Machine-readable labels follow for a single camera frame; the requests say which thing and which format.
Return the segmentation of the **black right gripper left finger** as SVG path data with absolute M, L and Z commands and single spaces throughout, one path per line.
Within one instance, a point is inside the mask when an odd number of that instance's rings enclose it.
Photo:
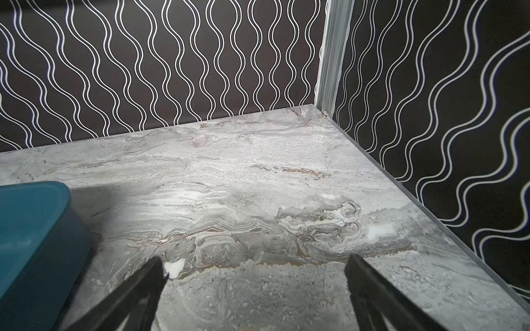
M 150 330 L 168 281 L 159 257 L 149 259 L 68 330 Z

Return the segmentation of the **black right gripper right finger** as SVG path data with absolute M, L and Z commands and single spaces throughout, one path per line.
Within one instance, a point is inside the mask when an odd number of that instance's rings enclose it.
M 350 299 L 360 330 L 444 330 L 384 278 L 360 255 L 351 255 L 345 267 Z

